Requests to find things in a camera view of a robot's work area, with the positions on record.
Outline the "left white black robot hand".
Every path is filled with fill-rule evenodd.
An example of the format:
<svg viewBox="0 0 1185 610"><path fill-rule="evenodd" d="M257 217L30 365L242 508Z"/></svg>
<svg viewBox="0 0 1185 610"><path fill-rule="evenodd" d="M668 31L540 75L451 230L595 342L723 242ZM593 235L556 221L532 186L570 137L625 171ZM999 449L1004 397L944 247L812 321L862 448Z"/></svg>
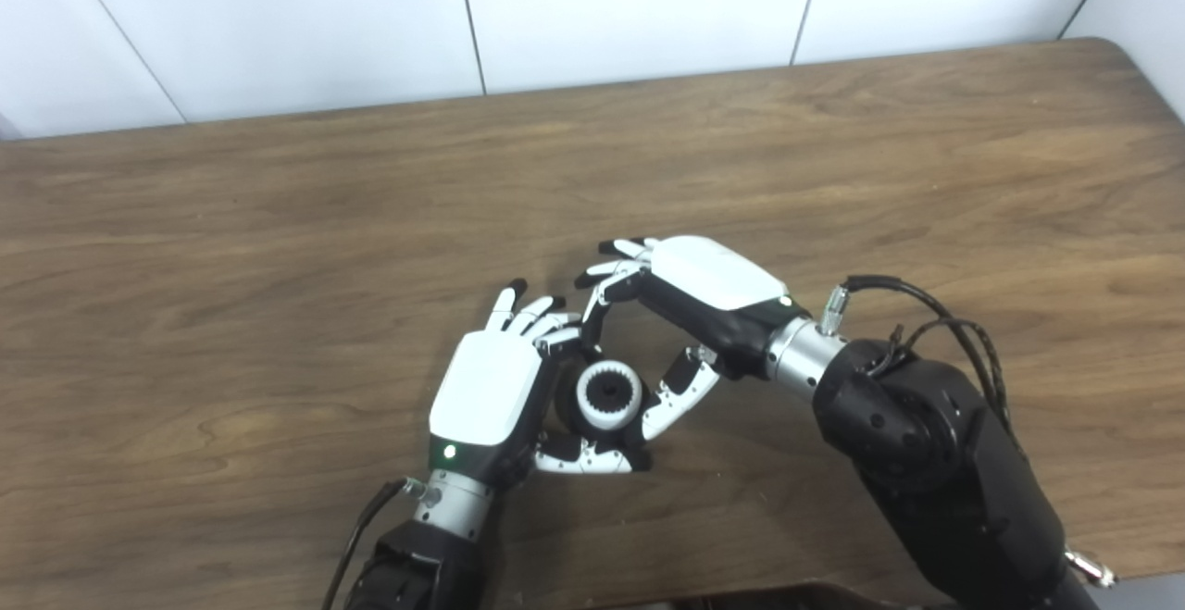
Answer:
<svg viewBox="0 0 1185 610"><path fill-rule="evenodd" d="M646 445L626 439L646 385L581 343L564 298L523 304L526 289L508 282L487 322L457 342L429 412L433 476L507 492L531 471L649 471Z"/></svg>

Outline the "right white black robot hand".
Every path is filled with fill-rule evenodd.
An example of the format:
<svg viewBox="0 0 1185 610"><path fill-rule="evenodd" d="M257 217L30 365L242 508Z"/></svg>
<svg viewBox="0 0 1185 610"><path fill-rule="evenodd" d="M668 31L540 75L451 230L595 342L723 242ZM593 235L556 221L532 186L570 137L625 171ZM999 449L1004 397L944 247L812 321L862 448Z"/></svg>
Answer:
<svg viewBox="0 0 1185 610"><path fill-rule="evenodd" d="M770 380L773 341L805 317L782 280L706 236L615 239L598 251L610 259L574 280L590 293L579 325L585 348L598 348L611 306L634 301L693 340L643 396L626 428L630 447L655 439L722 379Z"/></svg>

